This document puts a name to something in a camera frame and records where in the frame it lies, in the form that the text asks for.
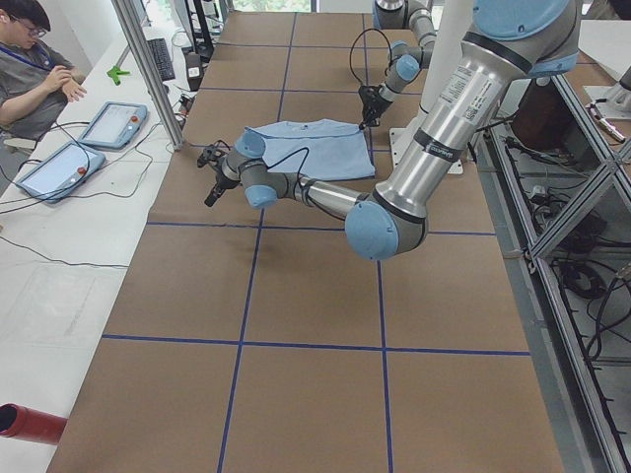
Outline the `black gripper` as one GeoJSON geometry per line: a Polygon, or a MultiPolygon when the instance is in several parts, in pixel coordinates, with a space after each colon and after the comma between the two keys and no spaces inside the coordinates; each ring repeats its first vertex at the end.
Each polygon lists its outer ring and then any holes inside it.
{"type": "Polygon", "coordinates": [[[207,207],[213,207],[227,190],[232,190],[241,185],[238,172],[228,165],[218,166],[216,171],[216,185],[213,186],[204,200],[207,207]]]}
{"type": "Polygon", "coordinates": [[[385,84],[378,86],[362,85],[358,89],[362,101],[362,121],[359,128],[374,128],[380,126],[380,117],[391,106],[392,100],[385,84]]]}

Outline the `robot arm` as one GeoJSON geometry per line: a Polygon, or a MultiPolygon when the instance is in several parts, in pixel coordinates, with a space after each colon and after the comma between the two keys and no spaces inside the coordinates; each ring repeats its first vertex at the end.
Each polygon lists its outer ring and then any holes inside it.
{"type": "Polygon", "coordinates": [[[474,134],[488,125],[510,85],[575,66],[581,16],[579,1],[474,2],[457,67],[390,176],[371,193],[299,170],[272,171],[263,160],[262,139],[248,129],[232,151],[210,161],[216,182],[204,203],[211,207],[226,190],[242,186],[255,209],[291,198],[342,220],[349,245],[366,259],[410,251],[427,234],[427,201],[474,134]]]}
{"type": "Polygon", "coordinates": [[[396,41],[388,46],[385,79],[379,85],[361,85],[362,101],[360,129],[378,127],[381,117],[404,89],[422,70],[428,69],[435,42],[436,29],[432,20],[433,1],[374,1],[375,30],[410,30],[415,45],[396,41]]]}

